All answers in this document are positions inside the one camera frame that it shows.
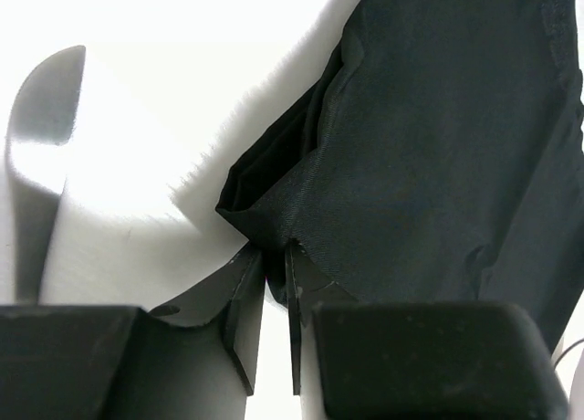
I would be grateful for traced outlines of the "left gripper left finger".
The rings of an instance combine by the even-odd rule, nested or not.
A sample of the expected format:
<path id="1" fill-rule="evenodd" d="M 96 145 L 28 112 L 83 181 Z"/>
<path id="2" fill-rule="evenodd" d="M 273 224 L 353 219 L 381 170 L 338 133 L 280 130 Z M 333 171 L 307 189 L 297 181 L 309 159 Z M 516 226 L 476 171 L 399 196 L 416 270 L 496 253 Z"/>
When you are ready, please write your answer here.
<path id="1" fill-rule="evenodd" d="M 262 253 L 247 244 L 214 273 L 150 314 L 184 329 L 201 329 L 217 321 L 221 345 L 251 396 L 256 386 L 262 308 Z"/>

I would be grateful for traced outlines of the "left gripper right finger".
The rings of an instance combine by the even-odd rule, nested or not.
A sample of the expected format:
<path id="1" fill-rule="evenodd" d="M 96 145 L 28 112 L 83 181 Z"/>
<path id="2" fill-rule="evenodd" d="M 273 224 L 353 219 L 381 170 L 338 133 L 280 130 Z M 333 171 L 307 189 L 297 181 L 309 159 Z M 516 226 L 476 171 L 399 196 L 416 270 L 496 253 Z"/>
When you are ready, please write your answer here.
<path id="1" fill-rule="evenodd" d="M 298 242 L 285 250 L 285 270 L 293 394 L 300 395 L 302 332 L 312 309 L 319 303 L 355 302 L 356 298 L 324 274 Z"/>

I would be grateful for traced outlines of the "black cloth placemat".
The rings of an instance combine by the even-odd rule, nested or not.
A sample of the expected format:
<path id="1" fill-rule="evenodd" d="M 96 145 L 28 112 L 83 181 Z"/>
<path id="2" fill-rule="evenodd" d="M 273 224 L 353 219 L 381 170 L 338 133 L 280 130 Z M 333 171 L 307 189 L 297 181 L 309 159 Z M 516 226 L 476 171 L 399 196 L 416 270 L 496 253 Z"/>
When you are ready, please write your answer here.
<path id="1" fill-rule="evenodd" d="M 549 348 L 583 290 L 575 0 L 360 0 L 216 210 L 366 302 L 496 300 Z"/>

